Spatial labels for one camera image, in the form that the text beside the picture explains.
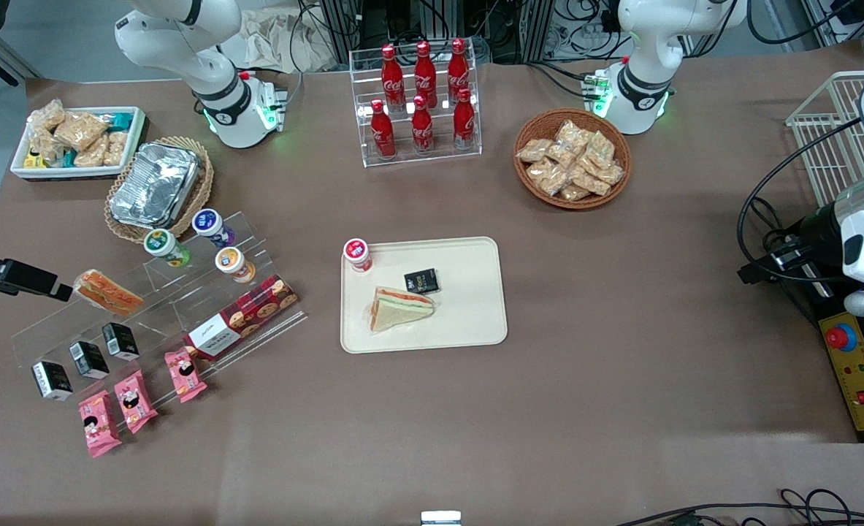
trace brown paper tablecloth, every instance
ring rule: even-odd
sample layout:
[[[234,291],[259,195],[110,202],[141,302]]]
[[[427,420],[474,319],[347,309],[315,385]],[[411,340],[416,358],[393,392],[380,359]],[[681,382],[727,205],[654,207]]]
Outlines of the brown paper tablecloth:
[[[862,66],[852,45],[688,60],[666,116],[629,138],[629,187],[588,213],[516,179],[519,127],[576,104],[524,66],[481,69],[482,156],[369,170],[345,74],[306,79],[285,132],[249,150],[217,141],[178,81],[32,83],[30,107],[135,104],[151,139],[207,146],[210,205],[248,214],[310,317],[91,460],[77,412],[39,399],[9,343],[60,304],[0,294],[0,524],[415,524],[425,509],[468,525],[615,524],[776,502],[785,486],[864,509],[864,445],[825,350],[779,290],[739,283],[733,237],[746,194],[793,149],[783,119]],[[786,221],[812,209],[803,173],[779,179],[766,196]],[[0,257],[69,282],[145,261],[102,220],[109,186],[8,175]],[[500,247],[503,344],[341,349],[345,240],[481,235]]]

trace coca-cola bottle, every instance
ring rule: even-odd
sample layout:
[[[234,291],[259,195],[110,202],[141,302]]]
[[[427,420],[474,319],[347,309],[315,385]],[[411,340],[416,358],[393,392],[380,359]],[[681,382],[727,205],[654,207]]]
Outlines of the coca-cola bottle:
[[[382,47],[383,69],[379,77],[383,81],[383,93],[389,113],[405,111],[405,86],[402,85],[402,67],[396,62],[396,48],[392,44]]]
[[[435,93],[435,65],[429,58],[432,46],[425,40],[416,46],[418,60],[416,62],[416,93],[425,97],[428,107],[438,106],[438,94]]]
[[[467,87],[467,57],[464,39],[451,40],[451,62],[448,63],[448,101],[458,103],[458,90]]]
[[[376,150],[379,150],[379,159],[388,161],[396,156],[396,140],[392,136],[392,121],[383,113],[383,101],[373,99],[370,102],[374,116],[370,119],[370,128],[374,132]]]
[[[429,115],[424,96],[417,94],[412,102],[416,104],[416,112],[412,114],[412,141],[416,144],[416,153],[425,156],[435,147],[432,116]]]
[[[471,90],[458,90],[458,105],[454,107],[454,147],[469,150],[474,146],[474,107]]]

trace white tray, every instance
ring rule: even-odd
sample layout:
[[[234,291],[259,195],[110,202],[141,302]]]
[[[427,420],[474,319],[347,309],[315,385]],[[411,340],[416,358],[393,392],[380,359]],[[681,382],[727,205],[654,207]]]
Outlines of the white tray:
[[[365,273],[341,259],[341,346],[352,354],[495,346],[506,338],[500,253],[490,237],[371,244]],[[427,319],[372,333],[368,310],[376,286],[405,290],[405,274],[435,269],[441,290],[428,295]]]
[[[145,113],[135,106],[109,106],[109,107],[67,107],[68,111],[90,111],[90,113],[132,113],[134,120],[130,123],[130,134],[127,136],[127,144],[123,147],[121,163],[115,167],[64,167],[64,169],[27,169],[23,167],[23,161],[28,153],[28,126],[23,127],[20,146],[10,163],[10,171],[27,180],[77,180],[77,179],[113,179],[127,166],[137,146],[140,143],[142,126],[145,123]]]

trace pink snack package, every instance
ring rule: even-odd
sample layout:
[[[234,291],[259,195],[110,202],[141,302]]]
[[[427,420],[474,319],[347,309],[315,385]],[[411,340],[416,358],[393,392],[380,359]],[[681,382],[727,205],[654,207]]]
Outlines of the pink snack package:
[[[192,397],[198,396],[202,390],[207,389],[207,384],[198,376],[194,358],[188,355],[184,347],[165,353],[165,364],[169,367],[169,374],[172,374],[172,385],[178,393],[179,402],[188,402]]]
[[[141,370],[118,382],[114,386],[114,393],[117,393],[117,400],[121,402],[123,417],[127,427],[130,427],[130,432],[138,432],[149,419],[158,415],[152,408],[152,403],[149,403]]]
[[[84,422],[84,439],[91,459],[96,459],[121,444],[117,426],[110,415],[110,395],[99,392],[78,404]]]

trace bottle lid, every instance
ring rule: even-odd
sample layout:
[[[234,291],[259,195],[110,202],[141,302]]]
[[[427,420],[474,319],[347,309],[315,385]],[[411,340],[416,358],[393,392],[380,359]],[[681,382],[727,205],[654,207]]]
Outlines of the bottle lid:
[[[218,270],[225,274],[232,274],[244,267],[244,253],[230,246],[222,248],[218,251],[218,255],[214,257],[214,264]]]
[[[364,263],[367,257],[370,257],[370,249],[367,248],[365,240],[355,237],[349,242],[344,243],[344,257],[355,265]]]
[[[224,219],[221,218],[221,214],[211,207],[198,210],[198,213],[191,219],[191,227],[199,236],[214,235],[218,233],[218,230],[221,230],[223,225]]]
[[[142,240],[142,248],[152,256],[166,256],[175,248],[175,236],[166,229],[151,230]]]

